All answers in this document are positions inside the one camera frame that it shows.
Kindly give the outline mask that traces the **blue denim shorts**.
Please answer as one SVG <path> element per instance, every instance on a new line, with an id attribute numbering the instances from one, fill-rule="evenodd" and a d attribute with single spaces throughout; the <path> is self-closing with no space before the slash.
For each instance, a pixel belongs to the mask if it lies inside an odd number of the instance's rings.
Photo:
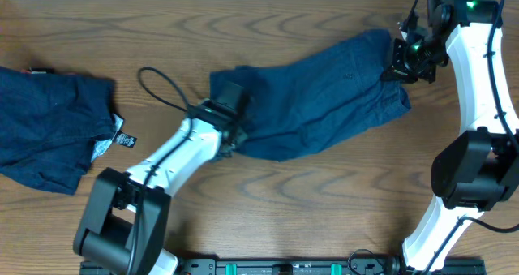
<path id="1" fill-rule="evenodd" d="M 242 121 L 247 139 L 238 153 L 293 160 L 408 113 L 406 90 L 397 81 L 380 79 L 391 42 L 389 31 L 371 29 L 286 66 L 211 72 L 212 98 L 229 83 L 251 97 Z"/>

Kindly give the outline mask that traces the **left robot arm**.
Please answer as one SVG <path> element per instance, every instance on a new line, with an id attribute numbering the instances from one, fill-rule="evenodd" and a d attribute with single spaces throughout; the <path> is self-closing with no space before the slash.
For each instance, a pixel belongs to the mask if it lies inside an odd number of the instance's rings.
<path id="1" fill-rule="evenodd" d="M 234 150 L 245 134 L 247 99 L 206 99 L 151 156 L 124 172 L 103 170 L 76 232 L 73 250 L 112 274 L 173 274 L 178 258 L 166 251 L 172 198 L 204 163 Z"/>

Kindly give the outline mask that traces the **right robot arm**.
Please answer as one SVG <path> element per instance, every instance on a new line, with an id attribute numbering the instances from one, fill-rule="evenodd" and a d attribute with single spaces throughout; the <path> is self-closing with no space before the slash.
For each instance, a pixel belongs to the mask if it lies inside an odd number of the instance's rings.
<path id="1" fill-rule="evenodd" d="M 431 166 L 432 200 L 387 274 L 481 274 L 483 264 L 455 261 L 449 251 L 483 214 L 518 187 L 518 117 L 501 54 L 503 0 L 427 0 L 427 26 L 411 11 L 400 23 L 384 82 L 433 82 L 454 70 L 460 108 L 458 137 Z"/>

